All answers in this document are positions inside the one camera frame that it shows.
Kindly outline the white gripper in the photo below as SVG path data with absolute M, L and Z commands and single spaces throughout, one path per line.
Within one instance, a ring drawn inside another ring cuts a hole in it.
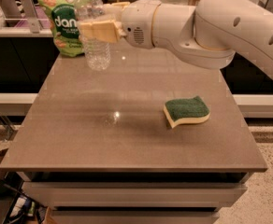
M 137 0 L 131 4 L 129 2 L 104 4 L 106 14 L 115 16 L 122 14 L 122 23 L 115 20 L 79 21 L 80 36 L 108 43 L 117 43 L 125 37 L 133 47 L 152 49 L 153 17 L 160 5 L 159 0 Z

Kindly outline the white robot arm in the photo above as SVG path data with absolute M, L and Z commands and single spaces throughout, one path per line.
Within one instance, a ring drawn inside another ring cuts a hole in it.
M 273 80 L 273 13 L 249 0 L 200 0 L 195 6 L 138 0 L 103 6 L 78 23 L 82 38 L 166 49 L 181 61 L 221 69 L 240 54 Z

